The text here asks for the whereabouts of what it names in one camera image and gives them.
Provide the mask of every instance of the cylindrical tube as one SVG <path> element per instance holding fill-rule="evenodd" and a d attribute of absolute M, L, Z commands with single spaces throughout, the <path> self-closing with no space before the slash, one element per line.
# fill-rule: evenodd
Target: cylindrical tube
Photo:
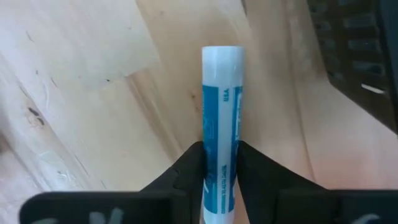
<path fill-rule="evenodd" d="M 207 163 L 203 216 L 206 224 L 232 224 L 244 50 L 237 46 L 204 47 L 202 67 L 203 142 Z"/>

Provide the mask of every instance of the black object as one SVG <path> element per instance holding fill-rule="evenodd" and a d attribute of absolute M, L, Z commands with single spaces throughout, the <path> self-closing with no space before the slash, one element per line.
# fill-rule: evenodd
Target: black object
<path fill-rule="evenodd" d="M 398 1 L 307 1 L 330 83 L 397 133 Z"/>
<path fill-rule="evenodd" d="M 327 190 L 245 142 L 239 145 L 237 173 L 252 224 L 398 223 L 398 191 Z M 197 224 L 204 176 L 205 152 L 197 142 L 140 192 L 40 194 L 23 205 L 20 221 Z"/>

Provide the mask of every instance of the plywood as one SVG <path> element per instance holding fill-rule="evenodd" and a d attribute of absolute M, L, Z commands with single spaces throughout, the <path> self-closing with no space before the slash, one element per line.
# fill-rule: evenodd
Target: plywood
<path fill-rule="evenodd" d="M 397 187 L 396 137 L 328 84 L 305 1 L 245 5 L 1 1 L 0 218 L 39 192 L 139 190 L 166 170 L 201 140 L 205 45 L 246 49 L 249 144 L 325 187 Z"/>

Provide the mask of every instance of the blue label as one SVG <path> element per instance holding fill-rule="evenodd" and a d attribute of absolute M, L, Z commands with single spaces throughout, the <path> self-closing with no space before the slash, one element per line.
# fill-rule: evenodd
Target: blue label
<path fill-rule="evenodd" d="M 218 88 L 203 85 L 203 143 L 207 175 L 203 189 L 205 208 L 217 213 Z"/>
<path fill-rule="evenodd" d="M 231 138 L 231 177 L 230 177 L 230 191 L 229 191 L 229 212 L 234 209 L 234 184 L 236 177 L 236 155 L 238 153 L 240 129 L 241 129 L 241 98 L 242 87 L 234 88 L 234 108 L 232 116 L 232 138 Z"/>

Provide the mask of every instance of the glue stick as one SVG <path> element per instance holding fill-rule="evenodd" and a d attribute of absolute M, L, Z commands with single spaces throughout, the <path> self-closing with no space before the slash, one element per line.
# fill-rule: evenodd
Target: glue stick
<path fill-rule="evenodd" d="M 237 46 L 204 47 L 202 69 L 203 142 L 207 168 L 203 216 L 206 224 L 232 224 L 244 50 Z"/>

